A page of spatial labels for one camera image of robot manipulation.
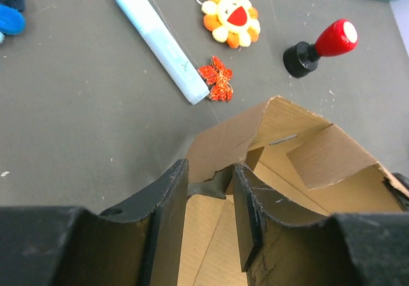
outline table surface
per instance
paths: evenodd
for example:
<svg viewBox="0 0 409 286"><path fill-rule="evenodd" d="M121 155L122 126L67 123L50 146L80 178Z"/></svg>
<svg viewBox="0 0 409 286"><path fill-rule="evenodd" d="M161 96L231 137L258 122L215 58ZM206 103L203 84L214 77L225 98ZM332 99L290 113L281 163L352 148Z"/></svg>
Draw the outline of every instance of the table surface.
<svg viewBox="0 0 409 286"><path fill-rule="evenodd" d="M261 37L233 50L211 39L195 0L154 0L195 66L216 55L233 70L230 103L191 106L114 0L26 1L26 31L0 46L2 205L100 211L183 158L198 132L278 94L409 175L409 60L389 4L250 0ZM340 18L355 24L358 48L290 78L284 50Z"/></svg>

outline red handle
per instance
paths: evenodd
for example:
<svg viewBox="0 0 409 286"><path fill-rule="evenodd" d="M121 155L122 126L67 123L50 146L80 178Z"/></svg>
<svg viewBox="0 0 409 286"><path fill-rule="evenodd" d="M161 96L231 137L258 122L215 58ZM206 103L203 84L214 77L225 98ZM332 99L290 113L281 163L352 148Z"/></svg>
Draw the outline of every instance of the red handle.
<svg viewBox="0 0 409 286"><path fill-rule="evenodd" d="M327 27L315 43L315 49L320 56L336 56L352 51L357 44L357 30L351 22L341 19Z"/></svg>

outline blue marker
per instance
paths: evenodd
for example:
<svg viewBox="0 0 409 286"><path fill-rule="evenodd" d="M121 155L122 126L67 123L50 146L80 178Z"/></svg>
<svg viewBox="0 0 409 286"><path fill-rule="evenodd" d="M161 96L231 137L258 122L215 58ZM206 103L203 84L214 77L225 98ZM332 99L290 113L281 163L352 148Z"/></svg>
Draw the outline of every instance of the blue marker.
<svg viewBox="0 0 409 286"><path fill-rule="evenodd" d="M186 99L195 105L209 88L148 0L115 0Z"/></svg>

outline red butterfly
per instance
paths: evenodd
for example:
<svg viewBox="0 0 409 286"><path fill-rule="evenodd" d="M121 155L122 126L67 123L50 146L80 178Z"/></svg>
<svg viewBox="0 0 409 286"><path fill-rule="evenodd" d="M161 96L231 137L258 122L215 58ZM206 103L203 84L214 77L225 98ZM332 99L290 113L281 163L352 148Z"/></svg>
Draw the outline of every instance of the red butterfly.
<svg viewBox="0 0 409 286"><path fill-rule="evenodd" d="M231 69L227 69L222 61L212 56L212 64L199 68L199 74L208 86L211 86L209 99L211 101L228 102L233 97L233 88L229 80L233 77Z"/></svg>

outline white floor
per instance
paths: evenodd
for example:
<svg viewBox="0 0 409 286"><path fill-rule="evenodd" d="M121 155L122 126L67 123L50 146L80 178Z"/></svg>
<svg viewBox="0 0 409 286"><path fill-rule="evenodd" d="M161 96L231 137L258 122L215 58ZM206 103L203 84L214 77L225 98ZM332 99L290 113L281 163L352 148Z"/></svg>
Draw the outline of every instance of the white floor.
<svg viewBox="0 0 409 286"><path fill-rule="evenodd" d="M390 5L409 56L409 0L398 0Z"/></svg>

